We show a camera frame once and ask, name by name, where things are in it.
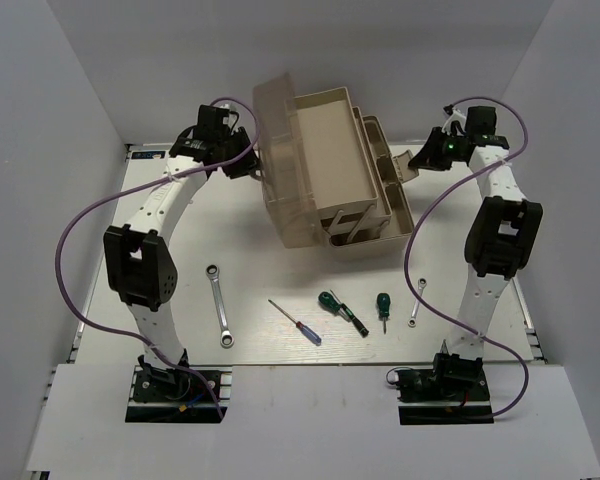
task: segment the combination wrench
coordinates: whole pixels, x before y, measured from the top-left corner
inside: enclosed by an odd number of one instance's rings
[[[427,281],[424,278],[418,280],[418,295],[422,296],[424,292],[424,287],[427,286]],[[416,299],[416,304],[413,306],[413,311],[411,312],[411,318],[409,318],[409,326],[411,328],[416,326],[416,317],[418,316],[418,309],[420,308],[420,300]]]
[[[233,335],[229,332],[227,316],[224,312],[224,302],[222,301],[222,292],[220,291],[220,269],[216,265],[207,267],[207,278],[211,281],[211,290],[213,290],[213,299],[216,302],[216,312],[220,320],[220,345],[223,348],[233,347]]]

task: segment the green-handled screwdriver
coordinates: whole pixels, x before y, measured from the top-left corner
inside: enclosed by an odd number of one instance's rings
[[[387,319],[389,318],[389,306],[391,305],[391,297],[388,293],[379,293],[376,298],[376,306],[378,307],[378,316],[382,320],[382,330],[387,334]]]
[[[369,335],[369,330],[367,330],[367,327],[365,327],[362,322],[358,320],[349,307],[347,307],[338,299],[338,297],[336,297],[336,294],[333,293],[333,290],[331,293],[322,292],[320,295],[318,295],[318,302],[320,302],[320,305],[334,315],[338,315],[339,313],[344,314],[344,318],[353,323],[353,326],[356,327],[356,330],[358,330],[358,333],[362,336],[362,338]]]

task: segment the white work surface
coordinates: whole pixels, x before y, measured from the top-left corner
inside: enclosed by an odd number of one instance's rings
[[[600,476],[562,367],[532,366],[493,425],[400,426],[381,366],[234,368],[219,425],[125,424],[132,365],[62,365],[29,470],[52,480],[542,479]],[[488,365],[495,409],[519,366]]]
[[[405,150],[397,146],[395,153]],[[159,177],[165,160],[130,160],[124,188]],[[405,184],[414,221],[453,182],[469,173],[461,164],[449,172],[421,172]],[[119,201],[115,225],[123,225],[147,193]],[[463,186],[443,202],[418,234],[412,254],[414,279],[425,277],[425,297],[455,315],[465,289],[464,244],[481,204],[477,184]],[[403,252],[364,261],[339,263],[323,247],[287,250],[276,235],[262,201],[260,184],[250,178],[229,180],[221,173],[196,194],[169,246],[178,269],[171,304],[178,336],[192,365],[430,363],[450,326],[421,308],[417,327],[407,319],[414,297],[403,273]],[[220,268],[220,285],[235,345],[220,346],[220,328],[206,267]],[[320,308],[318,294],[333,289],[369,329],[361,338],[340,317]],[[391,296],[391,318],[382,334],[375,299]],[[315,347],[275,310],[271,298],[322,336]],[[88,317],[111,327],[137,330],[127,307],[109,289],[104,262],[100,267]],[[489,336],[533,359],[524,314],[510,285],[495,312]],[[76,363],[125,363],[142,353],[141,344],[86,328]],[[513,358],[490,345],[486,361]]]

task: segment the screwdriver shaft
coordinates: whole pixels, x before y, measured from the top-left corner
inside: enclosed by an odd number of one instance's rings
[[[282,313],[285,317],[287,317],[289,320],[291,320],[293,323],[298,323],[298,321],[293,318],[291,315],[289,315],[286,311],[284,311],[282,309],[282,307],[280,307],[277,303],[275,303],[273,300],[269,299],[269,303],[271,305],[273,305],[274,307],[276,307],[278,310],[280,310],[280,313]]]

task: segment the white wall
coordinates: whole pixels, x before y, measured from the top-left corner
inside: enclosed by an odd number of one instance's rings
[[[504,98],[532,135],[516,175],[545,208],[522,285],[600,460],[600,2],[556,1]]]
[[[0,0],[0,480],[20,477],[52,367],[76,322],[53,274],[55,244],[87,202],[117,186],[124,147],[43,0]],[[70,242],[82,305],[103,210]]]
[[[551,0],[49,0],[125,142],[172,141],[219,95],[289,70],[347,85],[392,140],[501,96]]]

